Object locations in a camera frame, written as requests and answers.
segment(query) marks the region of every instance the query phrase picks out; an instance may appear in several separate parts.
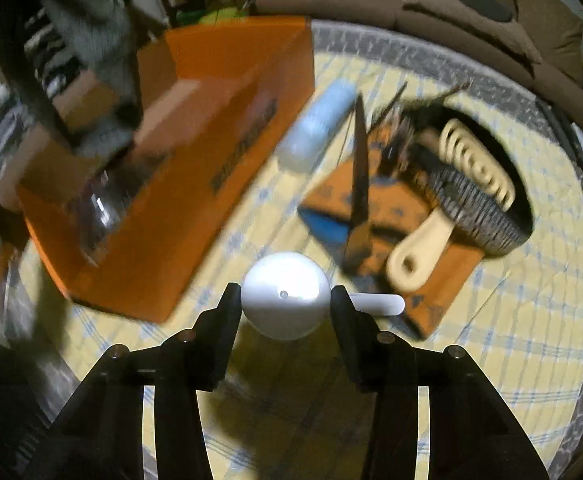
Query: light blue bottle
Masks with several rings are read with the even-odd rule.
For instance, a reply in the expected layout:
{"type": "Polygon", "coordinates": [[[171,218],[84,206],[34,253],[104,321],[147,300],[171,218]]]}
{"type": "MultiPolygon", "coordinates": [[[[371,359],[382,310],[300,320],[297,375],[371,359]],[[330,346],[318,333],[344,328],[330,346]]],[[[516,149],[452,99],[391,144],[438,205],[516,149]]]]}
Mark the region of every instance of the light blue bottle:
{"type": "Polygon", "coordinates": [[[338,128],[351,113],[358,88],[337,79],[292,124],[276,155],[285,170],[309,173],[327,150],[338,128]]]}

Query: checkered tablecloth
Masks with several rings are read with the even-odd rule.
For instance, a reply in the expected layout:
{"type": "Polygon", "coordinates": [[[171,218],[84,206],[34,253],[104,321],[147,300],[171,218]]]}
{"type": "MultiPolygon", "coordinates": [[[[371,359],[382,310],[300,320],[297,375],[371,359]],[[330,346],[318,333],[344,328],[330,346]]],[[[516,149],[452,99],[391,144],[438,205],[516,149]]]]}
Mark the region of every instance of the checkered tablecloth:
{"type": "MultiPolygon", "coordinates": [[[[316,54],[317,92],[335,78],[358,83],[367,113],[389,100],[403,80],[407,95],[433,94],[436,81],[343,54],[316,54]]],[[[569,425],[583,382],[583,194],[557,146],[484,102],[449,100],[487,124],[517,163],[532,202],[535,232],[500,259],[485,260],[467,281],[439,329],[416,346],[464,346],[523,425],[546,465],[569,425]]],[[[353,285],[296,215],[305,193],[347,156],[353,126],[345,123],[309,177],[270,160],[234,211],[169,322],[159,326],[69,306],[54,338],[82,378],[113,343],[131,349],[160,344],[216,306],[227,282],[240,282],[265,254],[299,251],[316,260],[332,284],[353,285]]],[[[41,263],[28,248],[20,273],[41,305],[41,263]]],[[[54,330],[49,320],[49,330],[54,330]]],[[[397,331],[388,319],[383,328],[397,331]]],[[[363,463],[374,398],[348,381],[329,323],[291,343],[268,340],[241,324],[226,380],[199,393],[214,478],[355,479],[363,463]]],[[[420,391],[417,478],[427,477],[427,389],[420,391]]],[[[153,452],[153,389],[145,394],[144,445],[153,452]]]]}

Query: beige spatula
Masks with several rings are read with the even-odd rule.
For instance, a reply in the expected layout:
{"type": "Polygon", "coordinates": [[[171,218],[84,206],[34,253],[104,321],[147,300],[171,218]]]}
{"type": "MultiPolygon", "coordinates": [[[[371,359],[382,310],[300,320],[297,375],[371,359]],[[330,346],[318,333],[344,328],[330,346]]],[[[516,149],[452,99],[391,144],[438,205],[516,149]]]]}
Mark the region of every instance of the beige spatula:
{"type": "MultiPolygon", "coordinates": [[[[431,139],[427,137],[424,144],[430,146],[431,139]]],[[[513,182],[464,124],[456,119],[447,122],[437,149],[443,162],[462,171],[485,193],[493,196],[504,211],[511,207],[515,199],[513,182]]],[[[443,209],[437,207],[394,248],[387,260],[386,273],[395,290],[407,294],[425,285],[454,227],[454,222],[443,209]]]]}

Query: spatula handle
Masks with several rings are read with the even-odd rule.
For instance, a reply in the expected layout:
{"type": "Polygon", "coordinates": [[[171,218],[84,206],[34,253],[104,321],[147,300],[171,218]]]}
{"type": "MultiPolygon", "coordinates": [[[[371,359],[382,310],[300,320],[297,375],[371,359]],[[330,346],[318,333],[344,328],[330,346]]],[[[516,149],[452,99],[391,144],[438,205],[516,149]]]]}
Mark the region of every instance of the spatula handle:
{"type": "Polygon", "coordinates": [[[404,238],[387,260],[387,279],[404,294],[425,285],[443,254],[454,224],[442,209],[436,208],[418,228],[404,238]]]}

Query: brown couch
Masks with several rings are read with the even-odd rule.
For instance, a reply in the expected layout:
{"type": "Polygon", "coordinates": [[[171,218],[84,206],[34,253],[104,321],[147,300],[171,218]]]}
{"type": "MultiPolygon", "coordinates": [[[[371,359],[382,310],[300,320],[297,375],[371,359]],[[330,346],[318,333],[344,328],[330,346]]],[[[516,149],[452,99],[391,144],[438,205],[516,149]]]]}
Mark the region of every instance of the brown couch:
{"type": "MultiPolygon", "coordinates": [[[[559,0],[499,0],[513,11],[540,59],[513,53],[498,39],[479,34],[476,27],[459,25],[447,16],[420,8],[413,0],[406,1],[256,0],[255,8],[259,14],[302,14],[361,23],[442,44],[558,104],[583,129],[583,22],[559,0]]],[[[467,7],[467,14],[472,12],[467,7]]]]}

